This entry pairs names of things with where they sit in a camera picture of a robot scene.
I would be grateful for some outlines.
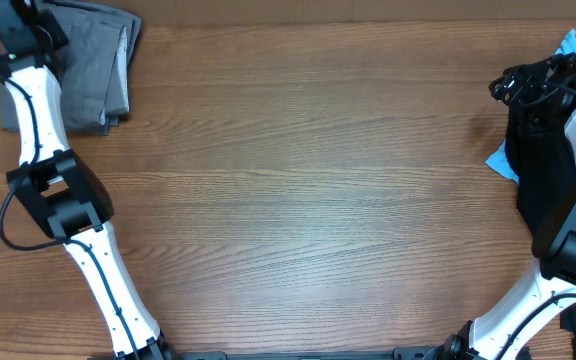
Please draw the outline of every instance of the folded gray towel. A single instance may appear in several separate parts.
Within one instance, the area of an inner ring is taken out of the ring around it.
[[[64,65],[61,110],[66,130],[107,135],[129,110],[127,67],[141,19],[74,0],[46,0],[38,7],[52,11],[70,40],[57,52]],[[17,130],[12,97],[1,84],[0,108],[2,127]]]

